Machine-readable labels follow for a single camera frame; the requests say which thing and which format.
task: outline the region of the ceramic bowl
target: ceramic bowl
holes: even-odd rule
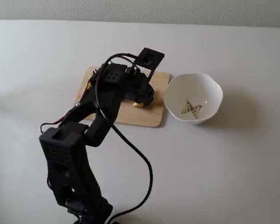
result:
[[[213,117],[223,99],[222,88],[204,73],[175,77],[164,92],[164,104],[181,121],[199,124]]]

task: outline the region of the butterfly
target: butterfly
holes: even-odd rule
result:
[[[194,117],[196,119],[198,119],[200,108],[203,107],[203,105],[193,106],[188,100],[186,100],[186,101],[187,101],[187,103],[184,106],[184,108],[182,109],[182,114],[191,111],[193,113]]]

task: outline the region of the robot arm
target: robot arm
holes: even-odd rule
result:
[[[150,104],[154,90],[149,84],[164,54],[144,48],[131,67],[109,64],[110,57],[89,80],[77,105],[63,118],[58,128],[49,128],[40,137],[48,164],[48,186],[57,203],[78,217],[76,223],[103,224],[112,206],[102,197],[100,187],[88,163],[85,146],[98,147],[118,115],[124,98]],[[135,66],[150,69],[146,77]],[[90,126],[79,122],[90,114],[96,117]]]

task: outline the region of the white table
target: white table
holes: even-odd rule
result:
[[[165,53],[158,70],[210,74],[224,101],[200,126],[168,112],[160,128],[117,125],[154,169],[148,202],[119,221],[280,224],[280,29],[88,21],[0,21],[0,224],[75,221],[46,186],[39,125],[88,66],[144,47]],[[114,212],[143,198],[147,167],[113,131],[88,156]]]

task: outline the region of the wooden cutting board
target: wooden cutting board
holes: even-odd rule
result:
[[[80,84],[74,104],[80,98],[85,85],[92,75],[92,69],[96,67],[90,67],[86,70],[83,80]],[[119,113],[115,123],[130,124],[147,127],[157,127],[161,124],[162,114],[164,110],[163,93],[169,83],[169,74],[166,72],[155,71],[150,81],[151,86],[154,89],[153,102],[145,106],[144,108],[133,107],[133,102],[130,100],[123,100],[120,105]],[[88,116],[86,119],[94,119],[95,114]]]

